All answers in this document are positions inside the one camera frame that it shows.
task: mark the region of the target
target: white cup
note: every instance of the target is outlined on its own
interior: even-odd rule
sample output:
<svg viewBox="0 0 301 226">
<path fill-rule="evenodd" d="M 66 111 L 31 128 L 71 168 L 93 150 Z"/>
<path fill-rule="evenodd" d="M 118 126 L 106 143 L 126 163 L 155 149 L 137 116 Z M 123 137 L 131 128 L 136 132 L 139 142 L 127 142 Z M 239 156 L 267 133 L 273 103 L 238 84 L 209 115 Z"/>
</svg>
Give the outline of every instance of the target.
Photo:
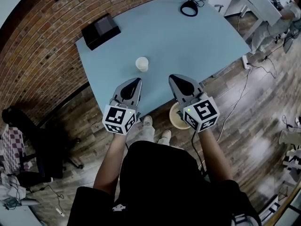
<svg viewBox="0 0 301 226">
<path fill-rule="evenodd" d="M 139 57 L 136 60 L 136 67 L 141 72 L 147 72 L 149 69 L 149 61 L 146 57 Z"/>
</svg>

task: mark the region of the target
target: cable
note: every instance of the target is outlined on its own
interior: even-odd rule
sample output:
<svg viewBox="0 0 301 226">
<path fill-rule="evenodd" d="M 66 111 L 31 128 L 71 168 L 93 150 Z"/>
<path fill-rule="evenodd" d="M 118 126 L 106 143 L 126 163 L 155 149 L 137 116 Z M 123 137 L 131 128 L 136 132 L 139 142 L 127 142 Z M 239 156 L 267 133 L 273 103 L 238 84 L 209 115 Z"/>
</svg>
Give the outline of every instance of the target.
<svg viewBox="0 0 301 226">
<path fill-rule="evenodd" d="M 47 186 L 45 186 L 45 187 L 42 187 L 42 188 L 40 188 L 40 189 L 37 190 L 37 191 L 33 191 L 33 192 L 30 191 L 30 194 L 33 194 L 33 193 L 38 192 L 38 191 L 44 191 L 46 187 L 50 187 L 51 191 L 57 195 L 58 206 L 59 206 L 61 212 L 64 212 L 64 210 L 62 209 L 61 204 L 60 204 L 60 202 L 61 202 L 61 201 L 60 201 L 60 198 L 61 198 L 61 199 L 64 199 L 64 198 L 65 198 L 64 195 L 63 195 L 63 194 L 61 194 L 61 195 L 57 194 L 57 193 L 52 189 L 52 187 L 51 187 L 50 185 L 47 185 Z"/>
<path fill-rule="evenodd" d="M 281 46 L 279 46 L 277 49 L 283 47 L 285 44 L 285 42 L 283 42 L 283 44 L 281 44 Z M 274 53 L 277 49 L 273 50 L 272 52 L 270 52 L 266 57 L 269 57 L 272 53 Z"/>
<path fill-rule="evenodd" d="M 271 33 L 269 32 L 269 23 L 267 23 L 267 31 L 268 31 L 268 33 L 269 33 L 269 36 L 271 37 L 271 38 L 273 38 L 275 41 L 277 41 L 277 40 L 283 40 L 283 39 L 277 39 L 277 37 L 273 37 L 272 35 L 271 35 Z"/>
<path fill-rule="evenodd" d="M 264 69 L 264 71 L 265 71 L 266 73 L 270 73 L 270 74 L 273 76 L 274 79 L 277 77 L 277 71 L 276 71 L 276 69 L 275 69 L 274 64 L 273 64 L 273 66 L 274 66 L 274 69 L 275 69 L 275 72 L 276 72 L 276 76 L 274 76 L 274 75 L 272 74 L 271 71 L 267 71 L 267 70 L 266 70 L 264 67 L 262 67 L 262 66 L 255 66 L 255 65 L 253 65 L 253 64 L 251 64 L 251 63 L 247 63 L 247 65 L 253 66 L 253 67 L 257 68 L 257 69 L 259 69 L 259 68 Z"/>
<path fill-rule="evenodd" d="M 16 186 L 18 186 L 18 187 L 22 187 L 22 188 L 27 189 L 26 187 L 23 187 L 23 186 L 21 186 L 21 185 L 19 185 L 19 184 L 17 184 L 17 183 L 14 183 L 14 182 L 10 182 L 10 183 L 12 183 L 12 184 L 14 184 L 14 185 L 16 185 Z"/>
<path fill-rule="evenodd" d="M 201 162 L 201 166 L 202 166 L 202 167 L 201 167 L 201 170 L 200 170 L 200 171 L 201 171 L 201 173 L 203 174 L 203 173 L 205 172 L 204 166 L 203 166 L 203 162 L 202 162 L 201 157 L 200 157 L 199 154 L 198 154 L 198 151 L 196 150 L 196 148 L 194 147 L 194 144 L 193 144 L 193 138 L 194 138 L 195 134 L 196 134 L 196 131 L 193 133 L 193 136 L 192 136 L 192 138 L 191 138 L 191 145 L 192 145 L 194 151 L 196 152 L 196 154 L 198 155 L 199 161 Z"/>
<path fill-rule="evenodd" d="M 240 15 L 238 15 L 238 23 L 237 23 L 237 32 L 239 32 L 239 21 L 240 21 Z"/>
<path fill-rule="evenodd" d="M 252 69 L 250 69 L 250 71 L 248 72 L 248 75 L 246 76 L 246 84 L 248 83 L 248 78 L 249 78 L 249 74 L 251 73 L 251 71 L 252 71 Z M 225 121 L 224 121 L 224 123 L 223 123 L 223 125 L 222 125 L 222 130 L 221 130 L 220 136 L 219 136 L 218 139 L 217 139 L 217 142 L 221 139 L 222 132 L 223 132 L 223 130 L 224 130 L 226 121 L 227 121 L 227 120 L 229 119 L 229 117 L 232 115 L 232 113 L 234 112 L 236 106 L 238 105 L 238 103 L 239 103 L 241 97 L 243 96 L 243 93 L 244 93 L 244 91 L 245 91 L 245 89 L 246 89 L 246 84 L 245 84 L 245 87 L 244 87 L 243 91 L 241 92 L 240 98 L 239 98 L 238 101 L 236 102 L 236 104 L 235 104 L 233 110 L 232 110 L 231 113 L 228 115 L 228 117 L 225 119 Z"/>
<path fill-rule="evenodd" d="M 296 126 L 292 126 L 290 124 L 287 124 L 287 120 L 286 120 L 286 116 L 283 115 L 281 118 L 282 122 L 286 125 L 287 130 L 289 130 L 288 128 L 297 128 L 297 129 L 301 129 L 301 127 L 296 127 Z"/>
<path fill-rule="evenodd" d="M 13 209 L 10 209 L 10 208 L 8 208 L 7 207 L 7 209 L 8 210 L 15 210 L 16 209 L 16 207 L 17 207 L 17 205 L 18 204 L 20 204 L 20 199 L 21 199 L 21 196 L 20 196 L 20 193 L 19 193 L 19 187 L 17 186 L 17 188 L 15 187 L 15 186 L 12 186 L 14 189 L 16 189 L 16 204 L 15 204 L 15 207 L 13 208 Z"/>
<path fill-rule="evenodd" d="M 193 1 L 197 7 L 201 8 L 205 5 L 204 1 L 205 0 L 188 0 L 188 1 Z"/>
</svg>

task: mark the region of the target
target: electrical wire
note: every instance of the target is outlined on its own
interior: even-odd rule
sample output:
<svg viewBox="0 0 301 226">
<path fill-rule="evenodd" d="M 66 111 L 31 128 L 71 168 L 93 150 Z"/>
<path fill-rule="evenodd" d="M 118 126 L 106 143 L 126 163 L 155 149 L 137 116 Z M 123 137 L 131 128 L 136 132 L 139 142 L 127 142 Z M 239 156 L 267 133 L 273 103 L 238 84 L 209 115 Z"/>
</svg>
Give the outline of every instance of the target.
<svg viewBox="0 0 301 226">
<path fill-rule="evenodd" d="M 227 120 L 228 120 L 229 117 L 232 115 L 232 113 L 234 112 L 236 106 L 238 105 L 238 103 L 239 103 L 241 97 L 243 96 L 243 93 L 244 93 L 244 91 L 245 91 L 245 89 L 246 89 L 246 85 L 247 85 L 247 83 L 248 83 L 249 74 L 251 73 L 251 71 L 252 71 L 252 69 L 250 69 L 250 71 L 248 72 L 248 75 L 246 76 L 246 83 L 245 83 L 245 86 L 244 86 L 243 91 L 241 92 L 240 98 L 239 98 L 238 101 L 236 102 L 236 104 L 235 104 L 233 110 L 231 111 L 231 113 L 228 115 L 228 117 L 225 119 L 224 123 L 222 124 L 222 130 L 221 130 L 220 136 L 219 136 L 218 139 L 217 139 L 217 142 L 221 139 L 222 132 L 223 132 L 223 130 L 224 130 L 224 127 L 225 127 L 225 124 L 226 124 Z"/>
<path fill-rule="evenodd" d="M 196 150 L 196 148 L 195 148 L 195 146 L 194 146 L 194 144 L 193 144 L 193 138 L 194 138 L 195 134 L 196 134 L 196 131 L 193 133 L 193 136 L 192 136 L 192 138 L 191 138 L 191 145 L 192 145 L 194 151 L 196 152 L 196 154 L 198 155 L 199 161 L 201 162 L 201 169 L 200 169 L 200 171 L 201 171 L 201 173 L 202 173 L 202 175 L 203 175 L 203 174 L 205 173 L 204 166 L 203 166 L 203 162 L 202 162 L 201 157 L 200 157 L 199 154 L 198 154 L 198 151 Z"/>
<path fill-rule="evenodd" d="M 284 46 L 285 43 L 288 42 L 290 39 L 292 39 L 292 38 L 294 39 L 295 36 L 298 36 L 298 35 L 299 35 L 300 29 L 297 28 L 297 27 L 294 25 L 294 23 L 293 23 L 293 26 L 295 27 L 295 29 L 298 30 L 297 33 L 292 34 L 290 37 L 288 37 L 288 38 L 285 37 L 285 38 L 283 38 L 283 39 L 282 39 L 282 38 L 279 38 L 279 39 L 278 39 L 277 37 L 274 38 L 274 37 L 270 34 L 270 32 L 269 32 L 269 23 L 267 23 L 267 31 L 268 31 L 268 33 L 269 33 L 269 36 L 270 36 L 271 38 L 273 38 L 274 40 L 276 40 L 276 41 L 277 41 L 277 40 L 282 40 L 282 41 L 283 41 L 283 44 L 280 46 L 280 47 L 282 47 L 282 46 Z"/>
<path fill-rule="evenodd" d="M 281 118 L 282 122 L 286 125 L 286 128 L 287 130 L 289 131 L 288 128 L 296 128 L 296 129 L 301 129 L 301 127 L 296 127 L 296 126 L 292 126 L 290 124 L 287 124 L 287 119 L 286 119 L 286 116 L 283 115 L 282 118 Z"/>
<path fill-rule="evenodd" d="M 285 42 L 283 42 L 283 44 L 281 44 L 281 46 L 279 46 L 277 49 L 283 47 L 285 44 Z M 277 49 L 273 50 L 272 52 L 270 52 L 266 57 L 269 57 L 272 53 L 274 53 Z"/>
<path fill-rule="evenodd" d="M 238 22 L 237 22 L 237 32 L 239 32 L 239 21 L 240 21 L 240 15 L 238 15 Z"/>
<path fill-rule="evenodd" d="M 17 188 L 13 185 L 11 185 L 14 189 L 16 189 L 16 204 L 15 204 L 15 207 L 13 209 L 10 209 L 8 207 L 6 207 L 8 210 L 15 210 L 17 205 L 20 204 L 20 199 L 21 199 L 21 196 L 20 196 L 20 193 L 19 193 L 19 187 L 18 187 L 18 184 L 17 183 L 14 183 L 17 185 Z"/>
<path fill-rule="evenodd" d="M 267 70 L 266 70 L 264 67 L 262 67 L 262 66 L 255 66 L 255 65 L 253 65 L 253 64 L 251 64 L 251 63 L 247 63 L 247 65 L 253 66 L 253 67 L 257 68 L 257 69 L 259 69 L 259 68 L 264 69 L 264 71 L 265 71 L 266 73 L 270 73 L 270 74 L 273 76 L 274 79 L 277 77 L 277 70 L 275 69 L 275 66 L 274 66 L 274 70 L 275 70 L 275 72 L 276 72 L 276 76 L 274 76 L 273 73 L 272 73 L 271 71 L 267 71 Z"/>
<path fill-rule="evenodd" d="M 205 0 L 188 0 L 188 1 L 193 1 L 197 7 L 201 8 L 205 5 L 204 1 Z"/>
<path fill-rule="evenodd" d="M 60 204 L 60 202 L 61 202 L 61 201 L 60 201 L 60 198 L 61 198 L 61 199 L 64 199 L 64 198 L 65 198 L 64 195 L 63 195 L 63 194 L 60 194 L 60 195 L 57 194 L 57 193 L 52 189 L 52 187 L 51 187 L 50 185 L 47 185 L 47 186 L 45 186 L 45 187 L 42 187 L 42 188 L 40 188 L 40 189 L 37 190 L 37 191 L 33 191 L 33 192 L 30 191 L 30 194 L 33 194 L 33 193 L 38 192 L 38 191 L 44 191 L 46 187 L 50 187 L 51 191 L 52 191 L 54 194 L 56 194 L 57 200 L 58 200 L 58 206 L 59 206 L 61 212 L 64 212 L 64 210 L 62 209 L 61 204 Z"/>
<path fill-rule="evenodd" d="M 26 187 L 23 187 L 23 186 L 21 186 L 21 185 L 19 185 L 19 184 L 17 184 L 17 183 L 14 183 L 14 182 L 10 182 L 10 183 L 12 183 L 12 184 L 14 184 L 14 185 L 16 185 L 16 186 L 18 186 L 18 187 L 22 187 L 22 188 L 27 189 Z"/>
</svg>

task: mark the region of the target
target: black box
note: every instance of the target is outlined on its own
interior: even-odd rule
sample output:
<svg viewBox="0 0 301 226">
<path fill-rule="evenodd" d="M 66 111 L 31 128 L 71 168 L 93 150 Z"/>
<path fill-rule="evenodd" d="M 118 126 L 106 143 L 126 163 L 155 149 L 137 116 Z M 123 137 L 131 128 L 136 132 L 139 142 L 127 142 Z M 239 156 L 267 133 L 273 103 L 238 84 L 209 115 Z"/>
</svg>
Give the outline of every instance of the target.
<svg viewBox="0 0 301 226">
<path fill-rule="evenodd" d="M 108 13 L 82 29 L 81 32 L 86 45 L 91 50 L 121 33 L 119 27 Z"/>
</svg>

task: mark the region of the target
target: white sneaker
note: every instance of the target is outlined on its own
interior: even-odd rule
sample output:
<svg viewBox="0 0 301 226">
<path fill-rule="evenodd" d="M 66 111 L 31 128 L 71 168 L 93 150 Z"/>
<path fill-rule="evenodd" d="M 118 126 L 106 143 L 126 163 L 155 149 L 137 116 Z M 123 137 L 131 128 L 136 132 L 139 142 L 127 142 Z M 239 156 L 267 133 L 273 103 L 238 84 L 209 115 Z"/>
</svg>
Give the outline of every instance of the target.
<svg viewBox="0 0 301 226">
<path fill-rule="evenodd" d="M 296 122 L 297 126 L 299 127 L 299 126 L 300 126 L 299 117 L 296 117 L 296 118 L 295 118 L 295 122 Z"/>
<path fill-rule="evenodd" d="M 170 138 L 171 138 L 171 131 L 170 130 L 165 130 L 162 134 L 162 138 L 166 138 L 169 142 Z"/>
<path fill-rule="evenodd" d="M 144 117 L 143 126 L 152 126 L 152 118 L 150 115 Z"/>
</svg>

